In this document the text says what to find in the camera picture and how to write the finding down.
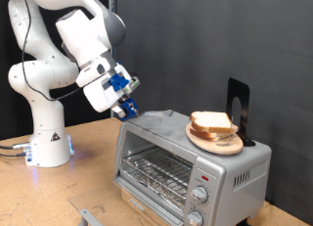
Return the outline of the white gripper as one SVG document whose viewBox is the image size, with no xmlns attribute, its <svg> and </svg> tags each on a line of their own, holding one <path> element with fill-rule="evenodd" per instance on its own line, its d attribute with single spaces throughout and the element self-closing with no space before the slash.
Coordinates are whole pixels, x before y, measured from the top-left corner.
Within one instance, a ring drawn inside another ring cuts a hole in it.
<svg viewBox="0 0 313 226">
<path fill-rule="evenodd" d="M 119 118 L 126 116 L 123 108 L 117 103 L 122 97 L 123 101 L 131 97 L 129 82 L 131 80 L 127 70 L 122 65 L 95 79 L 83 88 L 84 95 L 95 111 L 101 113 L 111 108 Z"/>
</svg>

